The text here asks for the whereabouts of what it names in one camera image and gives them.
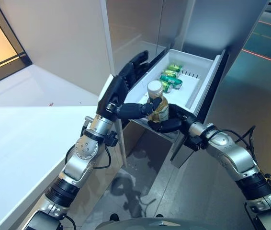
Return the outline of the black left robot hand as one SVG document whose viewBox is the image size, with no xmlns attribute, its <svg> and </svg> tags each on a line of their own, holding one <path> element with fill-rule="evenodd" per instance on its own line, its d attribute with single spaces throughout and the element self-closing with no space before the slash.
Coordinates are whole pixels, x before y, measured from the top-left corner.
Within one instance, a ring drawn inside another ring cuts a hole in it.
<svg viewBox="0 0 271 230">
<path fill-rule="evenodd" d="M 140 119 L 156 111 L 162 101 L 160 96 L 146 104 L 124 102 L 136 80 L 149 69 L 147 60 L 148 51 L 140 52 L 114 76 L 98 102 L 97 115 L 114 122 L 117 119 Z"/>
</svg>

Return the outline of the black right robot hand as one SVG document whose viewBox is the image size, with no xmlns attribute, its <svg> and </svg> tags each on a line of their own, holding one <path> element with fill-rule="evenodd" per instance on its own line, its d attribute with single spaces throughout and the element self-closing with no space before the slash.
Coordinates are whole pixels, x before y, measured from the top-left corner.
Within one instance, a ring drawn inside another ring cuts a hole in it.
<svg viewBox="0 0 271 230">
<path fill-rule="evenodd" d="M 179 130 L 182 134 L 186 134 L 195 122 L 197 122 L 197 118 L 194 114 L 170 103 L 168 120 L 161 122 L 149 120 L 147 124 L 152 130 L 159 133 L 170 133 Z"/>
</svg>

